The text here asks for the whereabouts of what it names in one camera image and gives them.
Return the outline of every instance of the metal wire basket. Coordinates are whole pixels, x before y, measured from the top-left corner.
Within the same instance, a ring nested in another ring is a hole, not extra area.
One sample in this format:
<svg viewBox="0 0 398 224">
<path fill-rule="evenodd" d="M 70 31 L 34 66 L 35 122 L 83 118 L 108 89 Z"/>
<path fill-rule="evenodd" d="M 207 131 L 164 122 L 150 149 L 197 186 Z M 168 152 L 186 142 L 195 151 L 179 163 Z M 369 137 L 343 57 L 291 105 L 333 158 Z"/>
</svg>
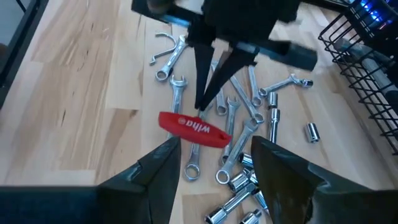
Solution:
<svg viewBox="0 0 398 224">
<path fill-rule="evenodd" d="M 398 155 L 398 1 L 355 0 L 319 35 Z"/>
</svg>

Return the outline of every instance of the red handle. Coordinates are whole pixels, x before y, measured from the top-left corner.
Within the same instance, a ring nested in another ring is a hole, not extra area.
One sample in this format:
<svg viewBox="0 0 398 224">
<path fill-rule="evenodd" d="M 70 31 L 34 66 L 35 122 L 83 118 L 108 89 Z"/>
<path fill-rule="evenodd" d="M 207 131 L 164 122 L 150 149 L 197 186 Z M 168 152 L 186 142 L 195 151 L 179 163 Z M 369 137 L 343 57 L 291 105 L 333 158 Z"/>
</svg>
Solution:
<svg viewBox="0 0 398 224">
<path fill-rule="evenodd" d="M 159 113 L 159 126 L 175 136 L 204 146 L 223 148 L 231 140 L 230 135 L 199 117 L 163 111 Z"/>
</svg>

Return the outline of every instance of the tool pile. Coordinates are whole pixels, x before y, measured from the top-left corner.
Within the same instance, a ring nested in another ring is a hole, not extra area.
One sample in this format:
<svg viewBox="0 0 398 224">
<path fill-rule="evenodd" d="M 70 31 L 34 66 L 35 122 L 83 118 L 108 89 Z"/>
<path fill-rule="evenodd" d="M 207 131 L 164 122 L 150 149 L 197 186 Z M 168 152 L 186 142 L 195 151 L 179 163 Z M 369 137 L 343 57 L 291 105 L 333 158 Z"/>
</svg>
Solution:
<svg viewBox="0 0 398 224">
<path fill-rule="evenodd" d="M 156 73 L 156 80 L 159 82 L 164 82 L 167 80 L 169 75 L 172 73 L 173 66 L 177 62 L 179 56 L 181 56 L 183 50 L 187 46 L 185 43 L 185 36 L 181 35 L 177 41 L 168 34 L 158 33 L 156 36 L 165 36 L 173 40 L 175 46 L 165 52 L 161 52 L 152 57 L 150 65 L 155 64 L 157 57 L 162 55 L 172 53 L 166 64 Z M 213 61 L 211 63 L 211 69 L 214 72 L 217 68 L 218 62 Z M 235 145 L 233 146 L 233 139 L 226 145 L 221 153 L 219 165 L 220 169 L 216 172 L 215 179 L 219 184 L 227 185 L 234 194 L 230 200 L 228 200 L 224 205 L 216 208 L 211 213 L 205 216 L 205 221 L 212 224 L 223 223 L 228 214 L 234 210 L 244 199 L 248 198 L 250 195 L 257 201 L 261 209 L 256 209 L 253 212 L 249 212 L 240 221 L 240 224 L 255 224 L 259 223 L 259 217 L 263 212 L 269 213 L 267 209 L 266 201 L 262 195 L 262 192 L 258 188 L 258 181 L 256 179 L 256 174 L 254 173 L 254 167 L 252 163 L 251 156 L 249 154 L 243 153 L 244 146 L 248 142 L 251 135 L 257 131 L 259 125 L 265 122 L 264 116 L 257 110 L 258 107 L 262 105 L 262 98 L 267 99 L 267 109 L 268 109 L 268 140 L 273 143 L 277 142 L 277 127 L 280 121 L 280 110 L 278 106 L 278 95 L 277 90 L 290 85 L 298 85 L 302 88 L 310 88 L 313 85 L 312 80 L 308 79 L 298 79 L 294 74 L 291 74 L 286 80 L 279 83 L 273 84 L 269 87 L 258 88 L 256 76 L 254 73 L 254 66 L 248 66 L 248 74 L 251 83 L 251 98 L 248 97 L 244 88 L 239 83 L 238 79 L 234 76 L 230 78 L 232 86 L 238 93 L 240 99 L 243 101 L 246 109 L 251 115 L 243 122 L 243 130 Z M 182 95 L 184 89 L 187 87 L 188 82 L 184 76 L 181 80 L 176 80 L 174 75 L 171 76 L 170 85 L 173 89 L 173 102 L 171 112 L 180 113 L 180 107 L 182 104 Z M 216 114 L 219 116 L 227 115 L 226 128 L 225 131 L 230 136 L 234 136 L 234 123 L 235 116 L 240 107 L 241 103 L 237 97 L 224 97 L 223 91 L 221 91 L 216 96 Z M 201 120 L 206 119 L 206 115 L 209 110 L 212 109 L 213 102 L 208 105 L 204 111 L 198 113 L 198 117 Z M 310 142 L 319 141 L 319 134 L 317 132 L 314 123 L 310 123 L 305 127 L 306 133 L 308 134 L 308 140 Z M 171 138 L 172 134 L 168 134 L 167 139 Z M 239 162 L 243 169 L 236 175 L 232 176 L 233 167 Z M 200 145 L 192 143 L 191 154 L 189 161 L 184 168 L 184 177 L 187 181 L 193 182 L 197 180 L 200 176 Z"/>
</svg>

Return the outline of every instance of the wooden surface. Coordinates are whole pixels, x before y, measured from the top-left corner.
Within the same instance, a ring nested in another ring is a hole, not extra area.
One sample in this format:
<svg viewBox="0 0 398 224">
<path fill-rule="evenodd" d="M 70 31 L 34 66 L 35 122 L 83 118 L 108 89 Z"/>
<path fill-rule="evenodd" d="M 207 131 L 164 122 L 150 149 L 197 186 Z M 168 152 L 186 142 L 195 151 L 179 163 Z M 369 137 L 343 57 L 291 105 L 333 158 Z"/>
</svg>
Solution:
<svg viewBox="0 0 398 224">
<path fill-rule="evenodd" d="M 168 83 L 157 82 L 154 75 L 168 57 L 160 58 L 153 67 L 149 61 L 171 46 L 169 39 L 156 38 L 156 32 L 177 38 L 186 30 L 135 14 L 130 5 L 130 0 L 49 2 L 0 112 L 0 183 L 98 184 L 165 141 L 167 133 L 157 125 L 157 115 L 170 110 L 172 89 Z M 379 136 L 375 122 L 368 119 L 365 107 L 357 103 L 358 97 L 317 40 L 335 16 L 302 4 L 300 25 L 277 24 L 272 31 L 273 39 L 290 39 L 318 50 L 312 73 L 262 55 L 257 58 L 259 86 L 285 79 L 292 72 L 315 83 L 308 90 L 288 86 L 278 92 L 278 144 L 372 189 L 397 188 L 397 162 L 387 141 Z M 217 59 L 227 45 L 215 42 L 214 46 Z M 193 50 L 186 49 L 174 70 L 176 76 L 188 80 L 183 114 L 197 114 L 194 71 Z M 250 93 L 247 70 L 236 76 Z M 224 94 L 236 95 L 230 83 Z M 265 115 L 264 107 L 260 111 Z M 235 136 L 248 116 L 242 105 Z M 219 128 L 225 127 L 225 120 L 214 110 L 208 116 Z M 305 140 L 303 127 L 308 122 L 318 126 L 322 140 L 317 144 Z M 265 133 L 262 124 L 256 134 Z M 184 167 L 190 143 L 183 141 L 182 147 Z M 205 214 L 230 198 L 227 187 L 214 178 L 220 153 L 202 147 L 201 177 L 194 183 L 180 179 L 171 223 L 203 223 Z M 237 223 L 255 208 L 254 200 L 247 199 L 227 223 Z"/>
</svg>

